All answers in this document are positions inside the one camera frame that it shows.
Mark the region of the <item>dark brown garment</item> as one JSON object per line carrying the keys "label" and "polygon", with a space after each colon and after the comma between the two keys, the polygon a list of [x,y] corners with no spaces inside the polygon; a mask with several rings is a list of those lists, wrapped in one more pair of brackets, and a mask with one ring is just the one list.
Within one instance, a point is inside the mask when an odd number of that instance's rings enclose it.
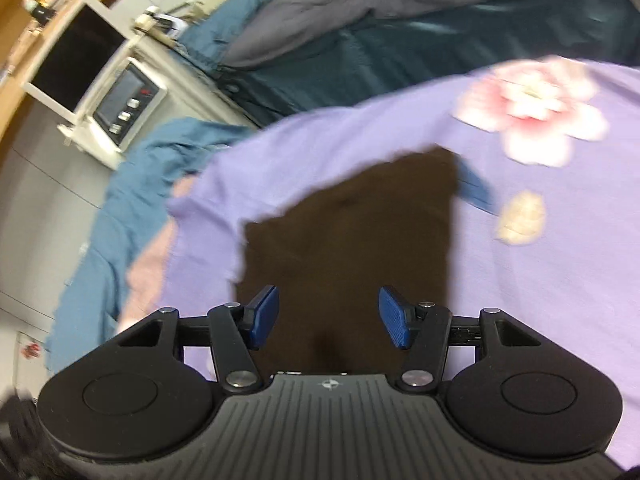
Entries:
{"label": "dark brown garment", "polygon": [[265,377],[393,373],[405,359],[378,315],[381,287],[447,295],[458,159],[443,148],[372,166],[285,214],[246,225],[235,297],[279,289],[280,312],[253,358]]}

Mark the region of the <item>blue bed sheet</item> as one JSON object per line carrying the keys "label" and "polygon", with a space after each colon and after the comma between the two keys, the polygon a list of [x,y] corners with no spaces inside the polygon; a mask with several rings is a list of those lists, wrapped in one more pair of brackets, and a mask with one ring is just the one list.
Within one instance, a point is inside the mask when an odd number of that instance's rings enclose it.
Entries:
{"label": "blue bed sheet", "polygon": [[[176,60],[211,82],[233,40],[271,0],[227,0],[178,40]],[[111,339],[129,296],[127,273],[168,219],[166,203],[182,177],[216,151],[250,136],[227,119],[171,119],[127,156],[108,185],[88,247],[62,293],[46,341],[50,374]]]}

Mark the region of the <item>white kettle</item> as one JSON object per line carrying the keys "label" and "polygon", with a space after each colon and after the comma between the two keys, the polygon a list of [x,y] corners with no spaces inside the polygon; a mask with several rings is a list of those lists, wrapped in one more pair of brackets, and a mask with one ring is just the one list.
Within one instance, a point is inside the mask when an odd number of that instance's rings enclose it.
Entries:
{"label": "white kettle", "polygon": [[189,28],[189,23],[178,16],[163,13],[158,6],[148,6],[134,19],[132,27],[138,32],[177,40]]}

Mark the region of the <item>dark teal quilt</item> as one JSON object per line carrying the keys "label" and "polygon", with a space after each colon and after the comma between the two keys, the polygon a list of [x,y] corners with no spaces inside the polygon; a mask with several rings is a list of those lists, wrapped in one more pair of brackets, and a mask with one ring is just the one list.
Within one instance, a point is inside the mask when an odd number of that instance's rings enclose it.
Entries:
{"label": "dark teal quilt", "polygon": [[217,84],[258,125],[514,58],[639,63],[630,0],[491,0],[402,20],[363,18],[252,68],[220,66]]}

